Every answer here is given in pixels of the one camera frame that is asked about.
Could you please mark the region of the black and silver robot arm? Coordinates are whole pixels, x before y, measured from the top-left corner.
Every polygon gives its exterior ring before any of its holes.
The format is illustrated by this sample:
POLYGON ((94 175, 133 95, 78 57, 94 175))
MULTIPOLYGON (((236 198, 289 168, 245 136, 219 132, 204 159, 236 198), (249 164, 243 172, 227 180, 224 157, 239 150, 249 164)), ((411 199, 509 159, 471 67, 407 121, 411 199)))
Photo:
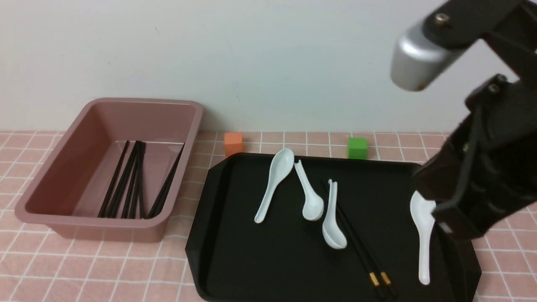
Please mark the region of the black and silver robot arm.
POLYGON ((536 201, 536 4, 530 0, 448 0, 397 40, 391 80, 423 91, 483 40, 517 76, 495 74, 465 99, 468 116, 414 173, 436 202, 432 216, 455 241, 483 237, 536 201))

